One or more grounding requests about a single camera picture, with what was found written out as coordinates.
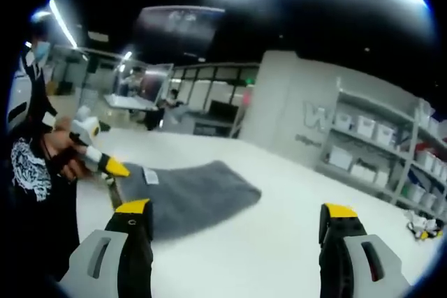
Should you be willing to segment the person's left hand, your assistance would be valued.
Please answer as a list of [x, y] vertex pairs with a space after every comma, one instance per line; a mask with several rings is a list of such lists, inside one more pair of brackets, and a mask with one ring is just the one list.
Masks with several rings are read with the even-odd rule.
[[70, 138], [71, 119], [61, 117], [56, 120], [51, 133], [44, 134], [43, 147], [49, 159], [62, 156], [62, 159], [52, 163], [52, 168], [58, 168], [62, 176], [69, 181], [82, 179], [89, 174], [88, 169], [81, 160], [86, 153], [86, 146], [74, 143]]

